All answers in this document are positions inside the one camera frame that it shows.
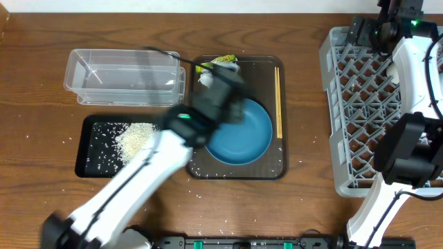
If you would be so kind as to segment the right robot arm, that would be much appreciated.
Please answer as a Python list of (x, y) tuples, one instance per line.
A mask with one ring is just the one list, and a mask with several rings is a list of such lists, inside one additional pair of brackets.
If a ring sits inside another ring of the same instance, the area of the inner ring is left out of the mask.
[(438, 201), (441, 194), (417, 194), (442, 173), (442, 74), (437, 65), (437, 24), (424, 20), (420, 0), (379, 0), (376, 19), (355, 17), (347, 40), (392, 56), (401, 117), (374, 152), (375, 181), (346, 224), (338, 248), (381, 248), (383, 234), (409, 197)]

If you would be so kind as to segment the green yellow snack wrapper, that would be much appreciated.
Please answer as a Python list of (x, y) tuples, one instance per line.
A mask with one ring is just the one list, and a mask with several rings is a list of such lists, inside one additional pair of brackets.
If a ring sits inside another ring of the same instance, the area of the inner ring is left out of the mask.
[(196, 73), (209, 73), (214, 69), (214, 65), (223, 66), (235, 73), (237, 73), (240, 69), (239, 65), (237, 64), (237, 57), (235, 55), (224, 55), (219, 56), (214, 59), (212, 59), (209, 62), (198, 62), (195, 66), (195, 72)]

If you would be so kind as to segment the dark blue plate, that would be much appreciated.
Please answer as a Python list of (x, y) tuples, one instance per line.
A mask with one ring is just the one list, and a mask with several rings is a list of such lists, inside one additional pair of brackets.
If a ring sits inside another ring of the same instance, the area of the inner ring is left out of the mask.
[(273, 125), (266, 109), (258, 102), (244, 101), (240, 123), (224, 123), (214, 133), (206, 149), (228, 165), (247, 165), (262, 157), (273, 138)]

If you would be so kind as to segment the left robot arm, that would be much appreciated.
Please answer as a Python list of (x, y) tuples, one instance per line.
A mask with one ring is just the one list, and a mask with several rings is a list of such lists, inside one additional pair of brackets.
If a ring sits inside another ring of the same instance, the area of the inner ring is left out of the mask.
[(127, 224), (153, 193), (209, 143), (224, 122), (239, 122), (247, 84), (223, 66), (213, 82), (161, 118), (161, 128), (92, 199), (62, 220), (52, 213), (43, 223), (41, 248), (114, 248)]

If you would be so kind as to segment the pile of white rice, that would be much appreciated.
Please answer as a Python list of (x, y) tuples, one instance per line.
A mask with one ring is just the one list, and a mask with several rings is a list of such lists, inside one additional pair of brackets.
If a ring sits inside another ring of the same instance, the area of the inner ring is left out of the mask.
[(127, 165), (142, 149), (145, 143), (156, 132), (156, 125), (152, 123), (132, 123), (115, 138), (114, 147), (118, 160)]

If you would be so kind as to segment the white tissue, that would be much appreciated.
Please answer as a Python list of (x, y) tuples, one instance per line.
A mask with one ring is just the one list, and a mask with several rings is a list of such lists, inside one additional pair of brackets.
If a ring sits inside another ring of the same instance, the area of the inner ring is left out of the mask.
[[(217, 66), (223, 66), (224, 68), (227, 68), (234, 73), (238, 73), (240, 70), (240, 66), (234, 62), (220, 62), (217, 64)], [(200, 75), (198, 81), (204, 86), (210, 87), (210, 85), (213, 83), (212, 73), (208, 69), (202, 68), (200, 66), (196, 67), (196, 72)]]

